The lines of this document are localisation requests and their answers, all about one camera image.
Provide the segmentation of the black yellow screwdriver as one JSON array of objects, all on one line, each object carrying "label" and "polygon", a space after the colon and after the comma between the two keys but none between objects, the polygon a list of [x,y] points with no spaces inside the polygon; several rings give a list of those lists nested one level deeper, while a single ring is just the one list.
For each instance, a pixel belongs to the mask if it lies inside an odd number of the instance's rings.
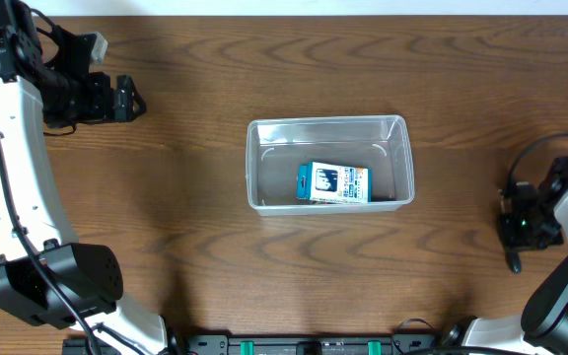
[{"label": "black yellow screwdriver", "polygon": [[522,271],[522,262],[516,252],[506,252],[505,261],[511,272],[518,274]]}]

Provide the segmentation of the small black-handled claw hammer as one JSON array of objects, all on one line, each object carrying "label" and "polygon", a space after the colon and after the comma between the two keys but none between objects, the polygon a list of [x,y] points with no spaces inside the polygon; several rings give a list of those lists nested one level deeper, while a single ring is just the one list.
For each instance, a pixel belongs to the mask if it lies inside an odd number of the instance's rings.
[{"label": "small black-handled claw hammer", "polygon": [[372,196],[372,202],[390,202],[395,201],[395,197],[393,196]]}]

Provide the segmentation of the clear plastic storage container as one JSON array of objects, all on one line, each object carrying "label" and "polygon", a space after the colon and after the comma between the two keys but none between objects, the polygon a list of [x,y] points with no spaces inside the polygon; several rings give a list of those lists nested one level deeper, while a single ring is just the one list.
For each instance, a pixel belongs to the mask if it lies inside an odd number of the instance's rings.
[{"label": "clear plastic storage container", "polygon": [[[309,162],[369,169],[372,196],[395,201],[298,199],[298,169]],[[255,120],[248,125],[246,181],[248,204],[261,216],[395,211],[416,196],[406,121],[395,114]]]}]

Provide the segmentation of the blue white cardboard box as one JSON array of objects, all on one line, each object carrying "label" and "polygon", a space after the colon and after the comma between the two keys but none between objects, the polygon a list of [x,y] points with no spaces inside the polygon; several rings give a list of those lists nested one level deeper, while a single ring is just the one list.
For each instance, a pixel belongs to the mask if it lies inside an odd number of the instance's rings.
[{"label": "blue white cardboard box", "polygon": [[296,197],[314,203],[369,203],[372,172],[366,168],[309,162],[298,169]]}]

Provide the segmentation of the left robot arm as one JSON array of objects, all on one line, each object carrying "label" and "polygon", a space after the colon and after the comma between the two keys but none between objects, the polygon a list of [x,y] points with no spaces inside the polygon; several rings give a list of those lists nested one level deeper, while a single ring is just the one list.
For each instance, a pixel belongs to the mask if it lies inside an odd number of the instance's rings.
[{"label": "left robot arm", "polygon": [[32,326],[82,331],[85,354],[175,354],[165,320],[123,290],[110,248],[80,242],[45,140],[146,111],[131,77],[99,70],[107,41],[74,35],[37,9],[0,0],[0,309]]}]

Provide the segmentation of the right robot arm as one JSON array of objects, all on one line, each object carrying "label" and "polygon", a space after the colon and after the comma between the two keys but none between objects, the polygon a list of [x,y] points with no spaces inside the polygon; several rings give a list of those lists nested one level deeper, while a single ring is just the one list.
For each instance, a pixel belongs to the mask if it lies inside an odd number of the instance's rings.
[{"label": "right robot arm", "polygon": [[[500,195],[497,232],[512,272],[521,271],[523,251],[568,247],[568,156],[555,159],[538,186],[513,182]],[[455,324],[441,343],[451,354],[568,354],[568,254],[520,314],[471,317]]]}]

